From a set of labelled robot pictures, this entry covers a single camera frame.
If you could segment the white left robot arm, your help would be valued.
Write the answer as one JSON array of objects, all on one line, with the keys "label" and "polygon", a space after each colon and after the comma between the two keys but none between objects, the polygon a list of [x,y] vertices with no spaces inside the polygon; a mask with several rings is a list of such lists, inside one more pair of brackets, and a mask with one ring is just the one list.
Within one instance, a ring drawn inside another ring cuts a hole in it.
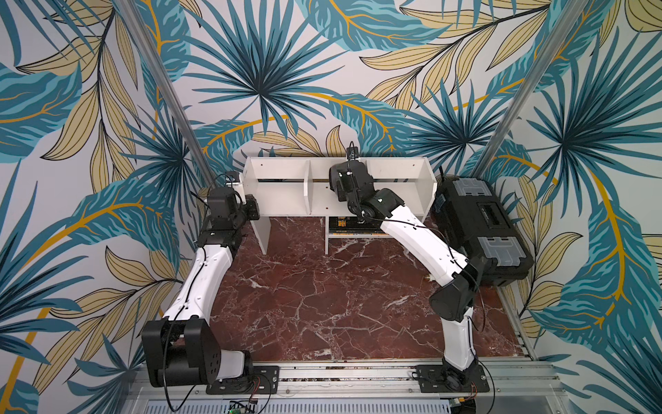
[{"label": "white left robot arm", "polygon": [[256,388],[247,351],[224,350],[210,329],[215,295],[241,246],[242,227],[260,219],[258,201],[232,184],[209,191],[196,257],[181,290],[162,318],[145,324],[141,341],[154,387]]}]

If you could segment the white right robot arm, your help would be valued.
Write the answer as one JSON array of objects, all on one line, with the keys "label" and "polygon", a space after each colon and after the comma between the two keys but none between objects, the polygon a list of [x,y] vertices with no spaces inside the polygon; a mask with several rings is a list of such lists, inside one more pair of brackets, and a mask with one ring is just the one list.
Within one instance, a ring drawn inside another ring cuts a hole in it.
[{"label": "white right robot arm", "polygon": [[441,382],[449,390],[463,391],[479,369],[472,318],[480,265],[470,262],[425,226],[393,190],[377,190],[364,163],[349,159],[332,166],[329,188],[360,221],[378,224],[384,233],[407,248],[439,285],[429,304],[443,325]]}]

